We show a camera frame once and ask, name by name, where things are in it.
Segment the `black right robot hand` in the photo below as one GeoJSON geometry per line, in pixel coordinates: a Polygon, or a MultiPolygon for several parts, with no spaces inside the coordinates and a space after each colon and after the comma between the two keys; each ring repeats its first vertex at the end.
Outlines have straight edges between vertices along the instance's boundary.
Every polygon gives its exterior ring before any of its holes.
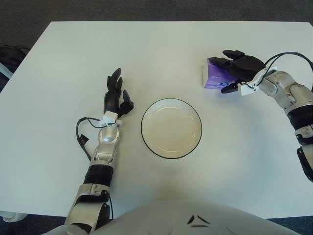
{"type": "Polygon", "coordinates": [[[250,82],[254,76],[265,68],[265,64],[256,57],[245,55],[238,50],[224,50],[226,58],[211,57],[209,62],[222,69],[227,75],[235,78],[230,85],[222,88],[221,93],[227,94],[238,90],[241,82],[250,82]]]}

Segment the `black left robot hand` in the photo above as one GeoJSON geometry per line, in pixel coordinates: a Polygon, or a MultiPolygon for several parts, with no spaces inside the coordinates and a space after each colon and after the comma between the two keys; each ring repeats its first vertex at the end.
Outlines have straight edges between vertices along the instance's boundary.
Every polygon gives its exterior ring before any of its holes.
{"type": "Polygon", "coordinates": [[[106,111],[116,113],[118,118],[126,115],[134,108],[134,103],[131,101],[127,90],[122,91],[123,78],[121,72],[121,68],[118,68],[111,76],[108,76],[108,91],[104,97],[104,113],[106,111]]]}

